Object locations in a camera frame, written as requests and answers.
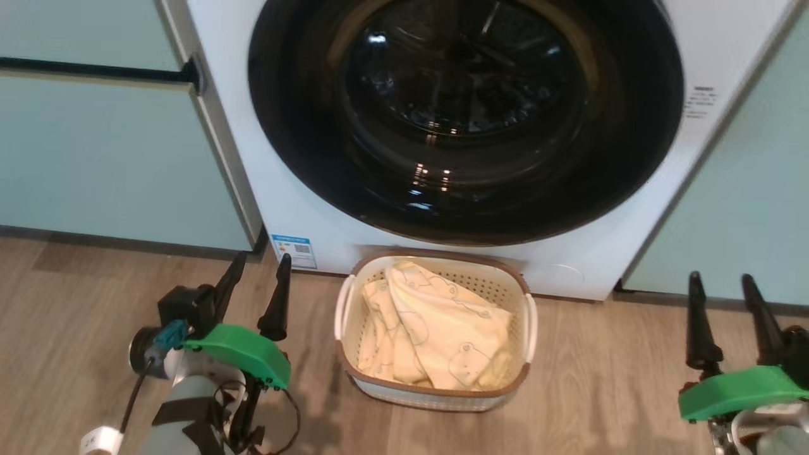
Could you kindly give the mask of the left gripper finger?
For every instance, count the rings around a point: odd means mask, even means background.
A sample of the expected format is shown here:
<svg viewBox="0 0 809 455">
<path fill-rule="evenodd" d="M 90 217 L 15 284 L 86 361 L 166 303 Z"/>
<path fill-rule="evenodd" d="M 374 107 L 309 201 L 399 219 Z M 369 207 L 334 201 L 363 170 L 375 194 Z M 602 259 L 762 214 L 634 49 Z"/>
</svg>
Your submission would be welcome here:
<svg viewBox="0 0 809 455">
<path fill-rule="evenodd" d="M 234 288 L 240 282 L 243 270 L 245 270 L 245 264 L 246 252 L 239 252 L 215 286 L 214 322 L 221 323 L 224 320 Z"/>
<path fill-rule="evenodd" d="M 276 271 L 276 287 L 265 313 L 257 322 L 259 334 L 272 342 L 287 338 L 287 314 L 291 291 L 292 257 L 283 254 Z"/>
</svg>

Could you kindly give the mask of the white washing machine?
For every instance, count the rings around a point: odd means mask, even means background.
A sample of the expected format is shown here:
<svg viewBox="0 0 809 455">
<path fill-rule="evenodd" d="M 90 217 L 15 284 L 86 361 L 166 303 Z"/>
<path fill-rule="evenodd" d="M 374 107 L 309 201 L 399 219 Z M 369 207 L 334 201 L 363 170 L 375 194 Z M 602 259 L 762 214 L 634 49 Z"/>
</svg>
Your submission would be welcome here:
<svg viewBox="0 0 809 455">
<path fill-rule="evenodd" d="M 248 52 L 266 0 L 186 0 L 268 235 L 305 237 L 318 271 L 347 274 L 374 250 L 415 248 L 492 257 L 531 291 L 603 300 L 624 276 L 705 152 L 742 85 L 798 0 L 660 0 L 684 68 L 684 104 L 671 148 L 649 181 L 607 215 L 519 245 L 419 241 L 354 219 L 309 190 L 275 153 L 255 115 Z"/>
</svg>

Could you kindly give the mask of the pale green cabinet panel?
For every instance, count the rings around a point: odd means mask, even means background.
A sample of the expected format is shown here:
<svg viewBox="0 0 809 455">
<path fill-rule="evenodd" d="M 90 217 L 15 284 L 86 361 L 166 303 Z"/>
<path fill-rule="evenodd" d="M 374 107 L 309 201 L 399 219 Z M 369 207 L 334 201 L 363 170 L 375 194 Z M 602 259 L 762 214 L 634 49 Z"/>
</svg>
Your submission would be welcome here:
<svg viewBox="0 0 809 455">
<path fill-rule="evenodd" d="M 252 250 L 190 84 L 0 72 L 0 226 Z"/>
<path fill-rule="evenodd" d="M 809 0 L 798 0 L 629 272 L 624 291 L 741 298 L 751 274 L 769 302 L 809 308 Z"/>
<path fill-rule="evenodd" d="M 0 57 L 180 67 L 155 0 L 0 0 Z"/>
</svg>

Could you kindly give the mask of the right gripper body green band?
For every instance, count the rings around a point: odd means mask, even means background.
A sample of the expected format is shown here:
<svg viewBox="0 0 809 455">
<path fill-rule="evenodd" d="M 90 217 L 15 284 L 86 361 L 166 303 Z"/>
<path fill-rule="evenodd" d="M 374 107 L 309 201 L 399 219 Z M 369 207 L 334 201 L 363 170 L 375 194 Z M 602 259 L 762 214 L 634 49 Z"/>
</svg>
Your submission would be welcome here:
<svg viewBox="0 0 809 455">
<path fill-rule="evenodd" d="M 809 389 L 795 383 L 780 366 L 759 365 L 688 383 L 679 393 L 682 420 L 705 422 L 762 406 L 809 400 Z"/>
</svg>

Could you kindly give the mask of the pale yellow printed garment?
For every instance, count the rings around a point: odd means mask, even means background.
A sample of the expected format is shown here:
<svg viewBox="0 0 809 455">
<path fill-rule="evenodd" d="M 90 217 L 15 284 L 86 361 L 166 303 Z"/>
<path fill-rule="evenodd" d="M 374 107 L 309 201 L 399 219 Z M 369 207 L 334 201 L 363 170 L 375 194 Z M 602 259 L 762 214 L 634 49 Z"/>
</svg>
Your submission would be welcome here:
<svg viewBox="0 0 809 455">
<path fill-rule="evenodd" d="M 370 328 L 359 372 L 402 385 L 446 391 L 490 391 L 505 385 L 509 352 L 506 309 L 409 261 L 366 283 Z"/>
</svg>

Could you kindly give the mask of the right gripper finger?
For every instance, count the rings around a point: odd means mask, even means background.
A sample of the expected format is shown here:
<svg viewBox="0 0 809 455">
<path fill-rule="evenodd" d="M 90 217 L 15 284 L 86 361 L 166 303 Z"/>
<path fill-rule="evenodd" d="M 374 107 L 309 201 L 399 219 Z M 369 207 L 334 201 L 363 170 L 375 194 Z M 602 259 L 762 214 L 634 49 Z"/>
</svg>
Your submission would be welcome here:
<svg viewBox="0 0 809 455">
<path fill-rule="evenodd" d="M 688 279 L 686 322 L 686 365 L 694 370 L 719 370 L 724 360 L 722 349 L 714 342 L 706 313 L 705 289 L 699 272 Z"/>
<path fill-rule="evenodd" d="M 774 314 L 763 299 L 751 274 L 741 277 L 745 307 L 752 316 L 758 348 L 758 365 L 780 365 L 783 362 L 785 344 L 781 328 Z"/>
</svg>

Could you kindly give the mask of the blue energy label sticker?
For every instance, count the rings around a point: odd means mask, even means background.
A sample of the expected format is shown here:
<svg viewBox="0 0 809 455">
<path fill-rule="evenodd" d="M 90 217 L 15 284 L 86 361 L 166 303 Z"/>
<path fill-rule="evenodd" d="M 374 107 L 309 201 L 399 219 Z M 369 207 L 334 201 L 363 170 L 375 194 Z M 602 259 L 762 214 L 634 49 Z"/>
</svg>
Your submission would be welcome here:
<svg viewBox="0 0 809 455">
<path fill-rule="evenodd" d="M 271 235 L 272 247 L 279 259 L 291 257 L 291 266 L 296 270 L 318 270 L 312 243 L 305 237 Z"/>
</svg>

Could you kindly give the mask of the cream perforated laundry basket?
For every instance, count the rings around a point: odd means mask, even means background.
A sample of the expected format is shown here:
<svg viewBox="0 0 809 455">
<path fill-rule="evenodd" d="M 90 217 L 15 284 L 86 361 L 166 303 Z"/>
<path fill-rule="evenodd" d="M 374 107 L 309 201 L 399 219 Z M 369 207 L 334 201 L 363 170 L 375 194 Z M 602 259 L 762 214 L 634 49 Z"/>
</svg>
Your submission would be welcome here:
<svg viewBox="0 0 809 455">
<path fill-rule="evenodd" d="M 490 391 L 446 391 L 379 380 L 356 369 L 362 337 L 370 328 L 362 288 L 368 282 L 382 279 L 385 269 L 398 261 L 416 263 L 512 314 L 508 348 L 513 361 L 505 385 Z M 344 280 L 336 302 L 333 329 L 344 371 L 370 397 L 431 411 L 483 412 L 507 401 L 528 376 L 537 348 L 537 304 L 521 274 L 491 257 L 433 250 L 388 250 L 356 263 Z"/>
</svg>

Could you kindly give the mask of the round glass washing machine door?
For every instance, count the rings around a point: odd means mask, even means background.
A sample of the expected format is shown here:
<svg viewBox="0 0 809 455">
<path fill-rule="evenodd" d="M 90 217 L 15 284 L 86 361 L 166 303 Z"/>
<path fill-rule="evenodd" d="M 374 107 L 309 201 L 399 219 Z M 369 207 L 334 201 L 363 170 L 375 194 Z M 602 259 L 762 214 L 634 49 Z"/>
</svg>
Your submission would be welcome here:
<svg viewBox="0 0 809 455">
<path fill-rule="evenodd" d="M 664 161 L 684 104 L 660 0 L 266 0 L 246 68 L 309 190 L 450 245 L 607 215 Z"/>
</svg>

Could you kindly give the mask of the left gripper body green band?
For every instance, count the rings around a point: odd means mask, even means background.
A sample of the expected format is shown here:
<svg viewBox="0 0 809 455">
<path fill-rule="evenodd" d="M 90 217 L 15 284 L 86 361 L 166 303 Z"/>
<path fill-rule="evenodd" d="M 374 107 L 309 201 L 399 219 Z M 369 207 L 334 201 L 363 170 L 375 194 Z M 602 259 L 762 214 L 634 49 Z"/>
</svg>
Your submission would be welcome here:
<svg viewBox="0 0 809 455">
<path fill-rule="evenodd" d="M 252 428 L 252 420 L 260 395 L 272 391 L 284 392 L 290 398 L 291 362 L 276 342 L 286 339 L 285 324 L 259 324 L 258 333 L 242 326 L 217 324 L 202 339 L 189 339 L 184 349 L 202 352 L 214 361 L 233 368 L 243 380 L 226 379 L 225 385 L 240 385 L 245 397 L 232 415 L 229 443 L 261 443 L 263 427 Z"/>
</svg>

